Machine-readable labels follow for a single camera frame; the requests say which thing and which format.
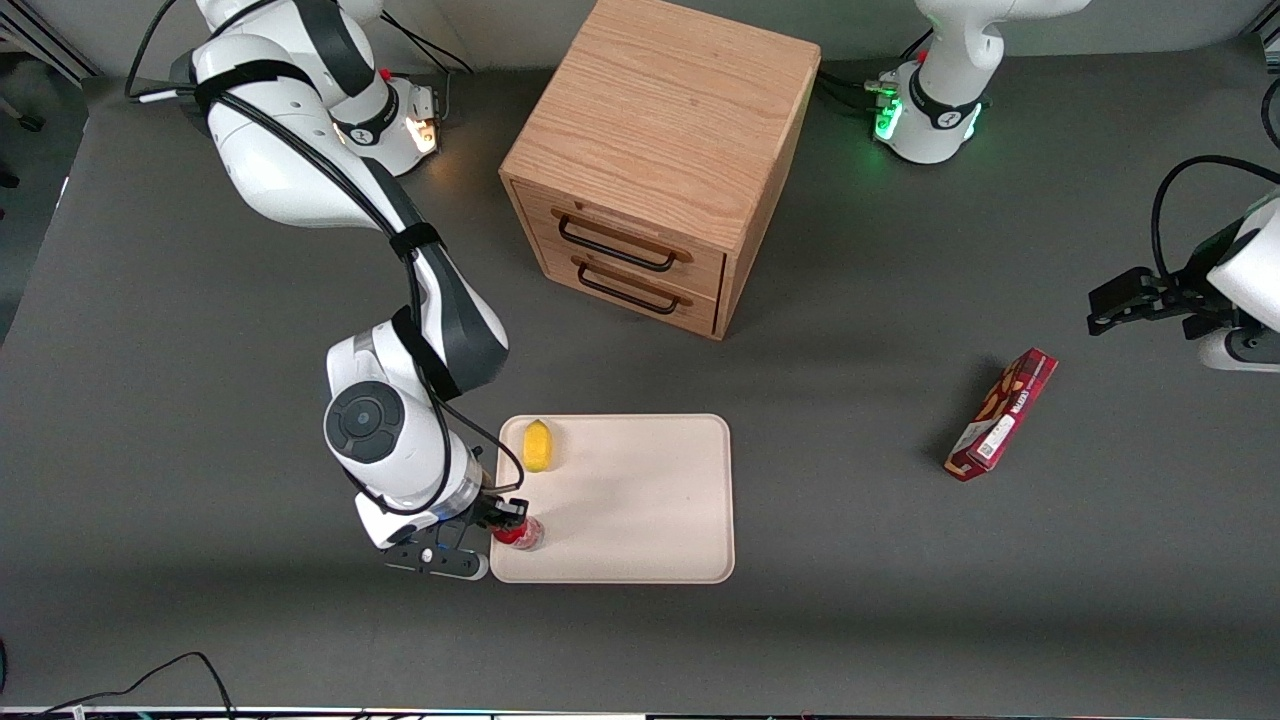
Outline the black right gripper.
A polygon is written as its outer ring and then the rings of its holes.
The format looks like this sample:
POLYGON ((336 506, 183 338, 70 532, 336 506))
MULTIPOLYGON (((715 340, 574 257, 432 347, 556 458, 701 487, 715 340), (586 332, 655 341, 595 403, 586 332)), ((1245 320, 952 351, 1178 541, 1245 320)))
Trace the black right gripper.
POLYGON ((502 527, 506 521, 526 521, 529 501, 524 498, 503 498, 499 495, 479 495, 461 514, 447 521, 435 524, 429 532, 428 547, 431 550, 461 550, 470 529, 483 530, 481 547, 497 550, 500 542, 502 527))

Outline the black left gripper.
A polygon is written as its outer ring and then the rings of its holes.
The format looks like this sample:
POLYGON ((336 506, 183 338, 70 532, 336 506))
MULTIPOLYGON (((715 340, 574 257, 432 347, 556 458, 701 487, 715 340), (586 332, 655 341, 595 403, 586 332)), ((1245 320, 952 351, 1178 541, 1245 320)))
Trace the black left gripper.
POLYGON ((1175 316, 1185 318, 1183 334, 1187 340, 1201 340, 1217 329, 1244 327, 1245 314, 1208 282, 1210 270, 1225 258, 1242 224, 1242 220, 1235 220, 1199 242, 1184 268, 1176 272, 1169 270, 1162 236, 1156 231, 1158 277, 1149 268, 1134 266, 1093 288, 1088 293, 1088 334, 1098 337, 1130 322, 1158 322, 1175 316))

